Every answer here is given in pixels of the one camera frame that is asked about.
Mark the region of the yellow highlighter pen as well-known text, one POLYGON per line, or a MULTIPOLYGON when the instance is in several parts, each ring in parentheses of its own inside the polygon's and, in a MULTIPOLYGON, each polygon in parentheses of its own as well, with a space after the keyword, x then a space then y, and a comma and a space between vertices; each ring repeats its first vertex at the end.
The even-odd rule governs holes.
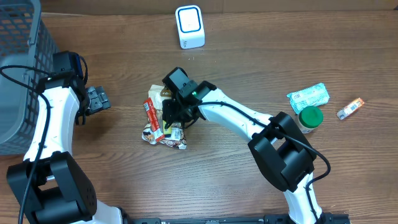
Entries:
POLYGON ((165 100, 162 103, 162 121, 163 121, 163 128, 165 136, 171 135, 171 124, 172 124, 172 117, 173 117, 173 101, 172 100, 165 100))

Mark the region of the brown paper snack bag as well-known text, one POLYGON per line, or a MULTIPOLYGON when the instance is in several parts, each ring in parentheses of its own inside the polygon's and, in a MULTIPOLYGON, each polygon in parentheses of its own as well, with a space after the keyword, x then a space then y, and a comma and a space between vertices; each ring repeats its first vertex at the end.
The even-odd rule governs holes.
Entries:
POLYGON ((153 102, 157 119, 162 121, 163 101, 172 99, 171 91, 165 86, 152 85, 148 91, 148 95, 153 102))

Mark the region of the red snack bar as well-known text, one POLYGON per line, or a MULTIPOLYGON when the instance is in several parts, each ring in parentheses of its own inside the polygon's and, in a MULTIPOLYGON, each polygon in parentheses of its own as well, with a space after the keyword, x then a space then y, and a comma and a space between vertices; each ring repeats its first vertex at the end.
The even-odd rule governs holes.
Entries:
POLYGON ((153 133, 154 140, 156 142, 159 142, 160 140, 162 140, 164 138, 164 134, 162 132, 161 125, 157 119, 156 109, 154 107, 154 103, 151 98, 148 98, 144 102, 144 108, 146 110, 146 113, 147 113, 147 116, 148 116, 148 119, 150 122, 151 131, 153 133))

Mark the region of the white printed snack packet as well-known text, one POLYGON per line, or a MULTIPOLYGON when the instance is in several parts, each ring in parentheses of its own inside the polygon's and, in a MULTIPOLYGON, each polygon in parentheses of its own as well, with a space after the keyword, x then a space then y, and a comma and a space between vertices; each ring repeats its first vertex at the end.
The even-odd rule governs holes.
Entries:
POLYGON ((142 139, 152 145, 163 144, 168 147, 184 150, 187 148, 187 140, 180 123, 173 123, 171 125, 171 135, 165 136, 159 142, 154 140, 150 124, 147 124, 142 132, 142 139))

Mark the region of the green lidded jar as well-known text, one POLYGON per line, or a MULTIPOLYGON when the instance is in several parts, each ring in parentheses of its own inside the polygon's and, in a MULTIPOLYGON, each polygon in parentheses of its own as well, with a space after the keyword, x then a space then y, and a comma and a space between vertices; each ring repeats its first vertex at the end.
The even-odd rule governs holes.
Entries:
POLYGON ((301 132, 304 134, 312 132, 323 122, 323 112, 316 106, 304 108, 298 115, 298 123, 301 132))

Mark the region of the teal wet wipes pack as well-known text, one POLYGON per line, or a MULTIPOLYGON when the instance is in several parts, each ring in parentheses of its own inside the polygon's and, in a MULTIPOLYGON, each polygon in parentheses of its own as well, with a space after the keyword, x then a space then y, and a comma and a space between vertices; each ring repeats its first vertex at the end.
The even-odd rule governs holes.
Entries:
POLYGON ((306 89, 291 92, 287 98, 295 114, 299 114, 306 107, 327 104, 330 96, 325 84, 318 83, 306 89))

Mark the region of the orange tissue pack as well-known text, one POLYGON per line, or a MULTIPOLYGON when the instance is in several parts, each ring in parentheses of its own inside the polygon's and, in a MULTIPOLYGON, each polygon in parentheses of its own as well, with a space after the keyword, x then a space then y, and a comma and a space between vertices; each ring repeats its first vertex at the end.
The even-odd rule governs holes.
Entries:
POLYGON ((352 115, 363 105, 364 105, 363 99, 357 98, 357 99, 353 100, 351 103, 349 103, 348 105, 346 105, 344 108, 339 110, 339 112, 337 112, 336 116, 340 120, 343 120, 343 119, 349 117, 350 115, 352 115))

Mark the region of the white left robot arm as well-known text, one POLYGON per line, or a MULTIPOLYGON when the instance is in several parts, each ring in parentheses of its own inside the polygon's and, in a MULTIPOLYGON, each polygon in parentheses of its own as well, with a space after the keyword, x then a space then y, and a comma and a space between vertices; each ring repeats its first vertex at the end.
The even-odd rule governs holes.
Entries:
POLYGON ((110 108, 103 87, 89 87, 88 66, 75 52, 53 55, 46 72, 30 90, 38 96, 33 140, 23 162, 10 166, 7 182, 19 202, 18 222, 130 223, 124 210, 96 197, 93 184, 72 156, 73 127, 110 108))

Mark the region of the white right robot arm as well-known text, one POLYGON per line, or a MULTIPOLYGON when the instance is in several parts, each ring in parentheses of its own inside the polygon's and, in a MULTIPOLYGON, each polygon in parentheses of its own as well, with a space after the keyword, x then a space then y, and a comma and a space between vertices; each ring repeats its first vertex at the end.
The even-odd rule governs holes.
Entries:
POLYGON ((265 179, 284 193, 293 223, 323 223, 322 209, 312 190, 314 160, 319 156, 291 116, 259 113, 232 100, 216 85, 188 78, 174 68, 162 80, 177 107, 167 118, 191 123, 217 123, 243 138, 265 179))

